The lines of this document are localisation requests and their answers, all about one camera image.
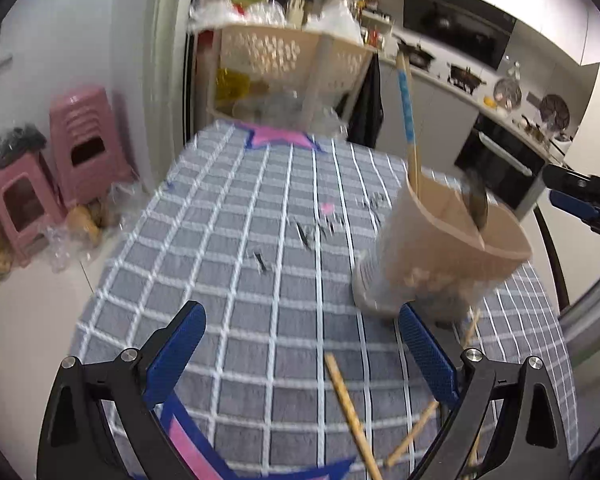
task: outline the blue gripper pad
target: blue gripper pad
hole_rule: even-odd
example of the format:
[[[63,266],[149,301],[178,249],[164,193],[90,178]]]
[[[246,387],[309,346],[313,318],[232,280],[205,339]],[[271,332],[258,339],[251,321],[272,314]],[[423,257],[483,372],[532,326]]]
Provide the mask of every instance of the blue gripper pad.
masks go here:
[[[184,367],[205,334],[205,328],[205,309],[196,303],[147,369],[146,387],[142,398],[150,410],[156,404],[163,403],[173,391]]]
[[[409,303],[400,309],[398,325],[433,396],[452,409],[459,399],[455,368]]]
[[[562,209],[581,220],[595,220],[600,216],[598,210],[591,204],[555,189],[549,192],[549,201],[554,207]]]

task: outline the pink plastic stool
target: pink plastic stool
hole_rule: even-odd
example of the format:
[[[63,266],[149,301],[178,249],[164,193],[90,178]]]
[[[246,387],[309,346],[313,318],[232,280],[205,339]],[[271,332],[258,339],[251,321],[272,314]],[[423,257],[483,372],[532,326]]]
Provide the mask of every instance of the pink plastic stool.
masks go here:
[[[0,222],[23,267],[30,262],[25,248],[43,228],[62,223],[66,216],[52,186],[51,174],[39,152],[25,153],[0,170]]]
[[[57,98],[49,121],[67,209],[105,196],[114,182],[131,180],[131,167],[103,87],[85,86]]]

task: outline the woven basket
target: woven basket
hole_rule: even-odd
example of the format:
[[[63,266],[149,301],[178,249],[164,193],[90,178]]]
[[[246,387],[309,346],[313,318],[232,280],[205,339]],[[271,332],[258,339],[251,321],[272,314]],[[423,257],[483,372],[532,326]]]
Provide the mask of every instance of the woven basket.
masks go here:
[[[270,88],[286,88],[303,96],[302,129],[315,111],[334,96],[349,93],[342,119],[349,121],[374,49],[330,34],[269,25],[229,25],[216,31],[213,50],[217,65],[263,81]],[[215,82],[210,81],[207,109],[216,110]]]

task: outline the checkered tablecloth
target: checkered tablecloth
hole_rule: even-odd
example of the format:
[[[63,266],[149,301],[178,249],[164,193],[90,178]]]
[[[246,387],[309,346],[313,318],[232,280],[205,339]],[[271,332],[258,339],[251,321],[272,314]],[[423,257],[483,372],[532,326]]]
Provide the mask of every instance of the checkered tablecloth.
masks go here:
[[[322,152],[289,145],[250,150],[247,136],[216,123],[186,147],[109,261],[71,353],[84,363],[111,360],[124,348],[140,347],[186,300],[197,300],[206,309],[206,333],[176,392],[238,474],[357,454],[325,375],[326,351],[336,355],[381,460],[432,399],[397,324],[362,315],[350,290],[355,258],[373,243],[381,220],[365,203],[384,196],[390,206],[404,163],[327,139],[317,139]],[[312,229],[322,204],[333,204],[344,220],[333,233]],[[296,224],[310,234],[311,249]],[[268,272],[260,272],[256,252]],[[521,266],[474,308],[482,317],[473,345],[489,358],[542,357],[570,456],[576,455],[571,365],[534,268]],[[106,409],[128,467],[139,470],[113,405]],[[492,403],[481,453],[497,411]],[[382,469],[383,477],[405,479],[440,423],[432,418],[401,463]],[[364,476],[358,460],[349,477]]]

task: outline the beige cup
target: beige cup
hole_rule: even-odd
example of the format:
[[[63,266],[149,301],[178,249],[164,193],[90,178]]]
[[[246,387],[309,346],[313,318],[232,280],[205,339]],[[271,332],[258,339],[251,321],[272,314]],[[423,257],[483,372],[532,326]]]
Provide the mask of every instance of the beige cup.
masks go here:
[[[432,319],[461,320],[531,254],[505,206],[489,203],[480,232],[459,191],[421,175],[420,199],[407,179],[374,246],[357,262],[354,301],[363,311],[396,317],[417,300]]]

